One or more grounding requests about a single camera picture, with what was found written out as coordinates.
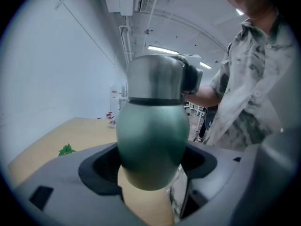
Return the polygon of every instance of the person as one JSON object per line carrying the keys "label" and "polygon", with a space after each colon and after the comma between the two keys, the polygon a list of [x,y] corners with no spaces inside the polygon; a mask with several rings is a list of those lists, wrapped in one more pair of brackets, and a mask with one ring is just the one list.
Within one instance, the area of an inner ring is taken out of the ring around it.
{"label": "person", "polygon": [[[242,30],[227,46],[211,84],[201,85],[195,95],[187,95],[185,99],[202,107],[220,103],[204,144],[244,151],[248,145],[259,144],[268,135],[292,125],[283,113],[282,100],[295,91],[294,86],[287,84],[294,75],[291,67],[299,66],[300,51],[290,26],[270,0],[227,1],[249,19],[241,24]],[[185,185],[185,174],[177,176],[180,180],[170,188],[175,218],[179,217],[183,203],[178,184]]]}
{"label": "person", "polygon": [[198,134],[198,141],[202,142],[203,141],[203,137],[205,135],[206,132],[206,126],[205,126],[205,120],[202,123],[201,129],[199,130],[199,134]]}

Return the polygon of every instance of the green leaf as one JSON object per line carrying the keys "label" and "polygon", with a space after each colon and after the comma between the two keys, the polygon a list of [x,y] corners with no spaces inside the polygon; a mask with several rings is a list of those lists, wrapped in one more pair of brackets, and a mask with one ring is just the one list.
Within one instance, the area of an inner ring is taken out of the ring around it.
{"label": "green leaf", "polygon": [[62,148],[62,150],[60,150],[59,152],[65,153],[67,150],[65,147]]}
{"label": "green leaf", "polygon": [[66,148],[66,151],[71,151],[71,149],[72,149],[69,143],[68,143],[68,145],[65,146],[65,148]]}
{"label": "green leaf", "polygon": [[60,152],[58,156],[63,156],[65,154],[65,152]]}

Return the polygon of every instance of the fluorescent light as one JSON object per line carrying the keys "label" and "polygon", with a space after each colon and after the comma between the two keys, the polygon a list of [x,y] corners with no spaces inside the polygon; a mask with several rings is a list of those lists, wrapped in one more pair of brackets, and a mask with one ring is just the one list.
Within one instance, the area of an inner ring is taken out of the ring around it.
{"label": "fluorescent light", "polygon": [[238,10],[238,9],[236,9],[236,11],[238,12],[238,14],[239,14],[240,16],[242,16],[242,15],[244,14],[242,11],[240,11],[240,10]]}
{"label": "fluorescent light", "polygon": [[201,66],[204,66],[204,67],[207,68],[207,69],[212,69],[210,66],[208,66],[208,65],[206,65],[206,64],[204,64],[204,63],[202,63],[202,62],[201,62]]}
{"label": "fluorescent light", "polygon": [[165,48],[159,48],[159,47],[155,47],[155,46],[149,46],[149,49],[156,50],[156,51],[161,51],[161,52],[165,52],[165,53],[169,53],[169,54],[174,54],[174,55],[177,55],[179,53],[179,52],[176,52],[176,51],[168,50],[168,49],[165,49]]}

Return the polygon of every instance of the thermos bottle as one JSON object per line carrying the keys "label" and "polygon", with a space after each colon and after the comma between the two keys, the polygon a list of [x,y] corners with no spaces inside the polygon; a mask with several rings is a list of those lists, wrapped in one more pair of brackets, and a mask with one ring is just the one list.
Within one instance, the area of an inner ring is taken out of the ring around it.
{"label": "thermos bottle", "polygon": [[195,93],[201,77],[182,56],[147,55],[129,63],[129,102],[116,133],[121,164],[135,187],[158,190],[173,179],[189,136],[182,91]]}

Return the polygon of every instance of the patterned shirt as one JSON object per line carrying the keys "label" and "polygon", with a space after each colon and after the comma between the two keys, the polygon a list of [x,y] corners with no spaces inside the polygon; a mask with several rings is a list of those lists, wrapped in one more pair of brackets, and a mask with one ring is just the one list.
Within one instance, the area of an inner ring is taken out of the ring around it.
{"label": "patterned shirt", "polygon": [[299,44],[281,15],[269,35],[243,22],[210,85],[222,100],[204,144],[243,151],[300,124],[300,98],[290,95],[297,90],[299,61]]}

